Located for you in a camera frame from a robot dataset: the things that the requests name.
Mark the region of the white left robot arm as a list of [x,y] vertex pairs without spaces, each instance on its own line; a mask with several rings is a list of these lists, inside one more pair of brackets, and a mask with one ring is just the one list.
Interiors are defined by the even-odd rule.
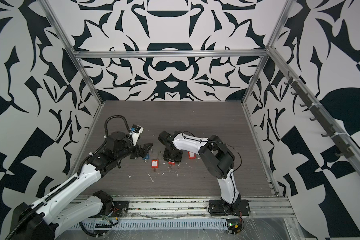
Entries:
[[145,158],[152,143],[138,145],[138,133],[113,132],[99,148],[86,157],[72,177],[46,196],[30,205],[20,204],[14,210],[7,240],[55,240],[81,221],[100,213],[108,214],[113,204],[103,191],[94,193],[71,208],[67,205],[99,181],[127,156]]

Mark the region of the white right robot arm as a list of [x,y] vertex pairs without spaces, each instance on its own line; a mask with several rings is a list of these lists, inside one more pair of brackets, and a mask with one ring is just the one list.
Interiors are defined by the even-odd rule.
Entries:
[[221,200],[210,207],[214,215],[233,214],[239,210],[241,195],[236,187],[235,155],[220,138],[213,135],[210,138],[198,138],[184,132],[163,131],[158,140],[165,146],[164,160],[171,164],[182,161],[183,152],[198,155],[208,172],[218,180],[221,189]]

